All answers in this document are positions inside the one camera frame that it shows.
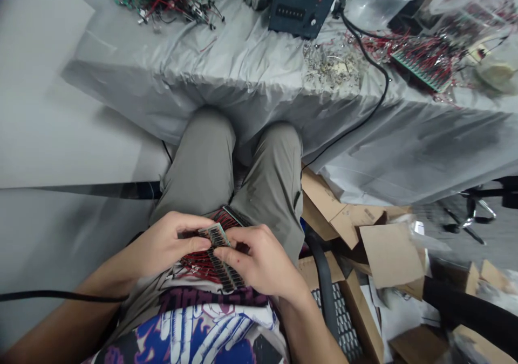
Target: leg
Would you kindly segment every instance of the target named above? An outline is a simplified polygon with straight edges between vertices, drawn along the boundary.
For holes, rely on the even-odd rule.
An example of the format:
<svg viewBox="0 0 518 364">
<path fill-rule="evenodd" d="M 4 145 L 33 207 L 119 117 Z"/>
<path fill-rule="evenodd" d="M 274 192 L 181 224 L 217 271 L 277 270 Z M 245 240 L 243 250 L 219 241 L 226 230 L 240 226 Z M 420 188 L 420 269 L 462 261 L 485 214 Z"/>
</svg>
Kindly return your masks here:
<svg viewBox="0 0 518 364">
<path fill-rule="evenodd" d="M 214 109 L 196 112 L 185 129 L 164 192 L 149 224 L 169 211 L 204 215 L 228 203 L 234 190 L 230 121 Z"/>
<path fill-rule="evenodd" d="M 293 126 L 269 127 L 259 140 L 243 187 L 230 204 L 253 224 L 268 225 L 294 264 L 304 242 L 301 154 L 301 140 Z"/>
</svg>

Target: circuit board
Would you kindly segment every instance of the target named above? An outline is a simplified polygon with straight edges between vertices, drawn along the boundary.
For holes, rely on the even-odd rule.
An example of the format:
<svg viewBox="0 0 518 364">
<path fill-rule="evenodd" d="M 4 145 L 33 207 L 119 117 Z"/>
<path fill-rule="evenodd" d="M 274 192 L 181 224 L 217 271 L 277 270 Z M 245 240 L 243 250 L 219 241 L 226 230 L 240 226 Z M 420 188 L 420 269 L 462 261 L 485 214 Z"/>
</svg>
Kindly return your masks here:
<svg viewBox="0 0 518 364">
<path fill-rule="evenodd" d="M 217 223 L 207 228 L 200 229 L 198 230 L 198 235 L 209 239 L 212 243 L 212 247 L 207 250 L 207 254 L 210 262 L 214 266 L 214 270 L 221 281 L 221 284 L 223 285 L 223 290 L 230 292 L 238 288 L 245 287 L 243 278 L 237 273 L 237 271 L 214 255 L 214 248 L 223 246 L 231 247 L 230 241 L 228 241 L 221 224 Z"/>
</svg>

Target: gray carpet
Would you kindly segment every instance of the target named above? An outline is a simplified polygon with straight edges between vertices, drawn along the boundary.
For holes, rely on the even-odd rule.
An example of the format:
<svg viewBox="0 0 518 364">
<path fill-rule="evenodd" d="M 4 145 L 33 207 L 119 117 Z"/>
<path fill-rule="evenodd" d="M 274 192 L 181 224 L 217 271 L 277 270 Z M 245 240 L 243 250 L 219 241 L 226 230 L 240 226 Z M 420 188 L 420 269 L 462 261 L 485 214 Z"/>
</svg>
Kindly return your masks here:
<svg viewBox="0 0 518 364">
<path fill-rule="evenodd" d="M 497 218 L 488 225 L 474 223 L 472 229 L 487 245 L 479 244 L 463 230 L 459 234 L 444 231 L 442 225 L 454 221 L 439 203 L 414 206 L 413 209 L 425 224 L 425 234 L 445 242 L 463 259 L 475 261 L 479 268 L 482 260 L 488 259 L 498 268 L 518 271 L 518 210 L 502 207 L 502 198 L 486 198 L 485 201 L 495 211 Z M 466 200 L 463 197 L 448 197 L 442 203 L 455 214 L 461 217 L 466 215 Z"/>
</svg>

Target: knee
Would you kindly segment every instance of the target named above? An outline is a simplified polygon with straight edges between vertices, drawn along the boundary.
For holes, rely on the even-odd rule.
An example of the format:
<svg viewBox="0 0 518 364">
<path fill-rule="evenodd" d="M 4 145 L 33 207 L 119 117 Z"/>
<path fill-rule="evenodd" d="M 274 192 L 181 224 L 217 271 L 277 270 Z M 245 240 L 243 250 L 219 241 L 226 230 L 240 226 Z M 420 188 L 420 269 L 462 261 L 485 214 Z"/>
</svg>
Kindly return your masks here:
<svg viewBox="0 0 518 364">
<path fill-rule="evenodd" d="M 262 140 L 282 142 L 283 144 L 289 144 L 298 147 L 302 146 L 301 138 L 297 130 L 289 123 L 276 123 L 270 125 L 265 130 Z"/>
<path fill-rule="evenodd" d="M 223 133 L 235 136 L 229 119 L 213 107 L 202 107 L 196 111 L 190 123 L 203 129 L 206 134 Z"/>
</svg>

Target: black wire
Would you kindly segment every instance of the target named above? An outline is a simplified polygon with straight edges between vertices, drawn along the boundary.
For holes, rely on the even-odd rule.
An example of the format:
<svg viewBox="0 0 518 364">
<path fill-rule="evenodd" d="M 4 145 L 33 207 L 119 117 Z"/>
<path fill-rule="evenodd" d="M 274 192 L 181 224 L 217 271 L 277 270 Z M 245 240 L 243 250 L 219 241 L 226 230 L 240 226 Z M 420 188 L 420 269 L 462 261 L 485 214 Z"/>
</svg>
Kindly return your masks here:
<svg viewBox="0 0 518 364">
<path fill-rule="evenodd" d="M 372 116 L 374 116 L 374 113 L 376 113 L 378 108 L 381 106 L 381 104 L 385 100 L 385 96 L 387 95 L 387 91 L 389 90 L 389 86 L 388 86 L 389 82 L 390 82 L 390 78 L 388 76 L 389 74 L 387 73 L 387 71 L 383 67 L 381 67 L 378 63 L 376 63 L 374 60 L 372 60 L 371 57 L 369 56 L 369 54 L 367 53 L 367 51 L 365 51 L 365 48 L 363 47 L 362 40 L 360 39 L 360 36 L 353 30 L 353 28 L 352 28 L 353 25 L 351 24 L 351 22 L 349 20 L 347 20 L 347 18 L 345 18 L 343 11 L 340 12 L 340 16 L 342 18 L 342 21 L 344 22 L 344 25 L 352 33 L 352 35 L 355 37 L 356 41 L 358 42 L 358 45 L 360 46 L 360 49 L 362 50 L 363 55 L 365 56 L 365 59 L 367 59 L 367 61 L 370 64 L 372 64 L 375 68 L 377 68 L 379 71 L 381 71 L 381 73 L 385 76 L 385 89 L 383 90 L 383 94 L 381 94 L 381 97 L 379 98 L 379 101 L 376 104 L 376 106 L 374 107 L 374 109 L 372 109 L 371 113 L 362 122 L 360 122 L 358 125 L 356 125 L 353 129 L 350 129 L 350 130 L 346 131 L 338 139 L 336 139 L 331 144 L 329 144 L 321 153 L 319 153 L 317 155 L 317 157 L 315 159 L 313 159 L 308 164 L 306 164 L 304 167 L 302 167 L 302 169 L 305 169 L 307 166 L 313 164 L 315 162 L 315 160 L 317 160 L 325 151 L 327 151 L 330 147 L 332 147 L 334 144 L 339 142 L 341 139 L 343 139 L 349 133 L 352 133 L 355 130 L 357 130 L 358 128 L 360 128 L 363 125 L 365 125 L 365 123 L 367 123 L 372 118 Z"/>
<path fill-rule="evenodd" d="M 370 33 L 370 32 L 364 31 L 363 29 L 358 28 L 356 25 L 354 25 L 352 22 L 350 22 L 348 20 L 347 20 L 347 22 L 349 23 L 349 26 L 351 28 L 353 28 L 357 32 L 360 32 L 362 35 L 366 35 L 366 36 L 374 37 L 374 38 L 379 38 L 379 39 L 383 39 L 383 40 L 401 40 L 401 36 L 399 36 L 399 37 L 386 37 L 386 36 L 376 35 L 375 33 Z"/>
<path fill-rule="evenodd" d="M 83 302 L 97 302 L 97 303 L 119 303 L 124 302 L 130 296 L 122 296 L 119 298 L 106 298 L 104 296 L 93 296 L 78 294 L 69 291 L 56 290 L 34 290 L 34 291 L 20 291 L 16 293 L 0 294 L 0 302 L 7 302 L 11 300 L 29 299 L 29 298 L 62 298 L 70 300 L 79 300 Z"/>
<path fill-rule="evenodd" d="M 174 21 L 176 21 L 176 17 L 174 17 L 171 21 L 165 21 L 163 18 L 162 18 L 162 13 L 158 14 L 158 18 L 165 24 L 170 24 Z"/>
<path fill-rule="evenodd" d="M 162 145 L 163 145 L 163 148 L 166 150 L 167 155 L 169 156 L 169 161 L 172 164 L 173 163 L 173 158 L 171 157 L 171 154 L 169 153 L 169 149 L 167 149 L 167 145 L 166 145 L 166 142 L 164 140 L 162 140 Z"/>
</svg>

